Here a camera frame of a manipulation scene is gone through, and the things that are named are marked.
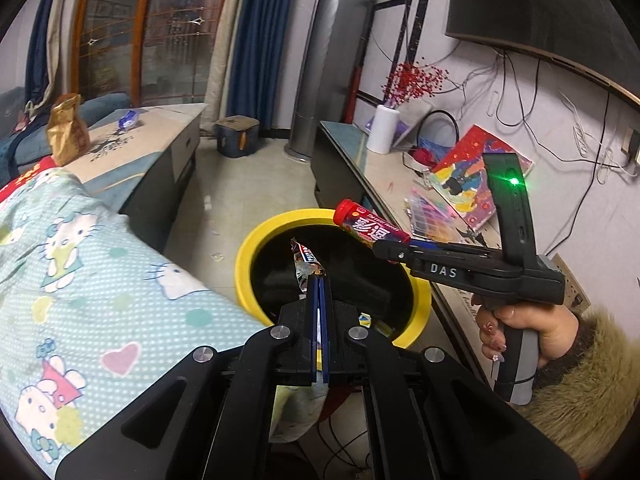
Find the person's right hand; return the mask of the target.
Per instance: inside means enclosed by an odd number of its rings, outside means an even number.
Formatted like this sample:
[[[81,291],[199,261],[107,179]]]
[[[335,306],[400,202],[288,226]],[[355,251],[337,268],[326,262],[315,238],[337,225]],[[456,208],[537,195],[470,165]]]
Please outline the person's right hand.
[[[538,367],[565,356],[573,347],[579,330],[578,317],[562,304],[514,304],[496,310],[486,308],[481,296],[473,295],[474,306],[479,306],[476,324],[480,329],[482,353],[498,362],[508,348],[509,337],[503,329],[533,330],[538,335]]]

